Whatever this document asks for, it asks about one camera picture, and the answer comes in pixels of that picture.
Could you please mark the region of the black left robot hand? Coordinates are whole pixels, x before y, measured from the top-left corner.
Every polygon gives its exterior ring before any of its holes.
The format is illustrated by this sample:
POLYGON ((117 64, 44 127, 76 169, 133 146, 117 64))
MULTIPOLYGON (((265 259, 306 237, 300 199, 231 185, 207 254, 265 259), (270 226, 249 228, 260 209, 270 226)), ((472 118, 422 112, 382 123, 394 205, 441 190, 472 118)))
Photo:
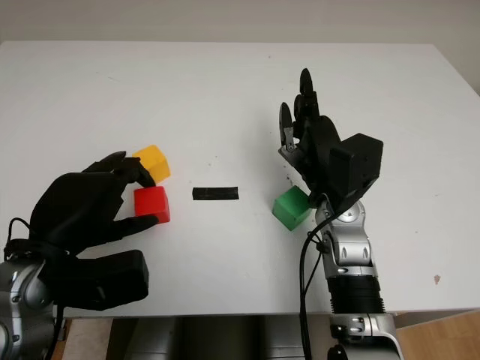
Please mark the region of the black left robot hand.
POLYGON ((153 188, 155 181, 138 157, 109 154, 81 172, 59 176, 35 205, 29 238, 77 255, 158 224, 154 215, 116 220, 129 184, 153 188))

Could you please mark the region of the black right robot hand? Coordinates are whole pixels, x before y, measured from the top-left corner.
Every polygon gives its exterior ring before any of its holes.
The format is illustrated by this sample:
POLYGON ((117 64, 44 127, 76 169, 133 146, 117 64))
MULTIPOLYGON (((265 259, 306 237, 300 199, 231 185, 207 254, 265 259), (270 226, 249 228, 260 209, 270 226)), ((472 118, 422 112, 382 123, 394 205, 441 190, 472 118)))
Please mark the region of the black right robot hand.
POLYGON ((329 196, 328 167, 332 146, 340 143, 330 118, 320 114, 310 71, 302 70, 293 109, 283 102, 279 111, 279 154, 301 175, 310 190, 308 202, 318 207, 329 196))

